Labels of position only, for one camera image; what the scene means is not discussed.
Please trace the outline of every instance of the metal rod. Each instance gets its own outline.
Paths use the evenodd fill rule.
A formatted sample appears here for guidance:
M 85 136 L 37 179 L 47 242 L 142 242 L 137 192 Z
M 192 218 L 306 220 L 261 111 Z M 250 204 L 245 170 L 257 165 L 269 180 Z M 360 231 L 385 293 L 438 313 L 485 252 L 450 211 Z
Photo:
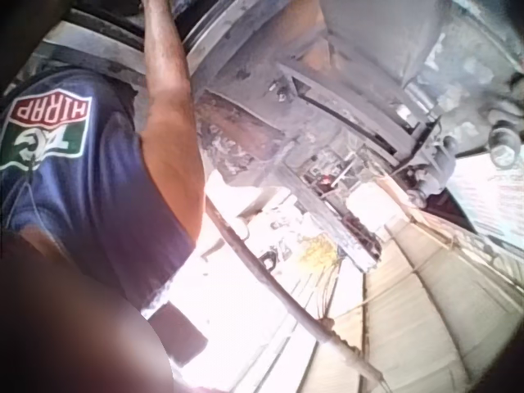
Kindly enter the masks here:
M 351 160 L 349 164 L 346 165 L 346 167 L 338 174 L 337 178 L 333 180 L 333 183 L 331 183 L 331 187 L 335 187 L 347 175 L 354 162 L 355 160 Z
M 296 300 L 286 292 L 278 281 L 260 263 L 259 259 L 244 244 L 241 238 L 233 231 L 224 217 L 216 209 L 209 197 L 206 197 L 206 213 L 215 224 L 224 240 L 235 251 L 242 263 L 249 269 L 255 278 L 273 293 L 286 307 L 287 312 L 300 323 L 319 343 L 327 344 L 337 352 L 347 365 L 362 374 L 373 385 L 384 381 L 382 373 L 371 364 L 360 358 L 337 334 L 329 332 L 319 321 L 303 309 Z

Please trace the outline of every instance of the person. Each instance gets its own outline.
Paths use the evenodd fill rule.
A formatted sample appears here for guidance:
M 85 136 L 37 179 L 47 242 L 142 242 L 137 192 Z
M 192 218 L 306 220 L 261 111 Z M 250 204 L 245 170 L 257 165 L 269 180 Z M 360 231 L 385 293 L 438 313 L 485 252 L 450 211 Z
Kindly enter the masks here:
M 0 191 L 4 230 L 149 316 L 195 246 L 205 179 L 168 0 L 143 5 L 145 129 L 126 84 L 71 67 L 35 75 L 0 117 Z
M 192 391 L 137 311 L 192 253 L 205 199 L 183 47 L 168 0 L 143 4 L 141 133 L 131 87 L 73 67 L 20 84 L 0 115 L 0 354 L 17 391 Z

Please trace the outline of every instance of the rusty metal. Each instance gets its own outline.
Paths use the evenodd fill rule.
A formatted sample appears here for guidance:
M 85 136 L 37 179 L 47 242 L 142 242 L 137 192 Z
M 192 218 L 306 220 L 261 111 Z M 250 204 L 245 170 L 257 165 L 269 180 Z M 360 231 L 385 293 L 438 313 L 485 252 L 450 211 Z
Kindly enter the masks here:
M 210 91 L 202 93 L 196 103 L 196 113 L 204 121 L 216 125 L 226 137 L 258 160 L 274 158 L 283 140 L 279 130 Z

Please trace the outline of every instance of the corrugated metal sheet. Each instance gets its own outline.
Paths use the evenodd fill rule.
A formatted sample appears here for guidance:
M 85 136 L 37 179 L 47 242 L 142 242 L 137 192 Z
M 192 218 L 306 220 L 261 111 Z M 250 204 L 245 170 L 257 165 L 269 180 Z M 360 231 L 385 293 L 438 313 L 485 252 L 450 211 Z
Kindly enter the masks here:
M 361 349 L 362 309 L 347 313 L 362 302 L 362 274 L 351 263 L 341 267 L 337 289 L 328 316 L 335 318 L 335 331 L 351 346 Z M 329 348 L 318 346 L 303 382 L 303 393 L 352 392 L 359 387 L 359 374 L 349 368 Z
M 521 320 L 522 294 L 412 224 L 397 221 L 389 228 L 395 240 L 366 277 L 368 357 L 395 393 L 465 391 L 468 375 L 474 380 L 482 374 Z M 354 291 L 339 285 L 336 296 Z M 362 311 L 337 318 L 337 332 L 359 337 Z M 315 353 L 302 393 L 358 391 L 358 379 L 344 364 L 322 350 Z
M 416 232 L 413 225 L 402 231 L 397 237 L 400 246 L 415 251 L 410 243 L 421 236 Z M 434 255 L 421 268 L 420 275 L 456 337 L 468 371 L 478 378 L 522 317 L 522 307 L 515 306 L 518 294 L 511 294 L 504 282 L 499 282 L 498 287 L 490 284 L 447 250 Z
M 410 229 L 405 227 L 400 235 L 411 238 L 415 265 L 442 252 Z M 394 392 L 449 392 L 464 386 L 460 359 L 417 275 L 394 242 L 383 255 L 381 266 L 367 280 L 370 298 L 408 277 L 368 305 L 370 361 Z

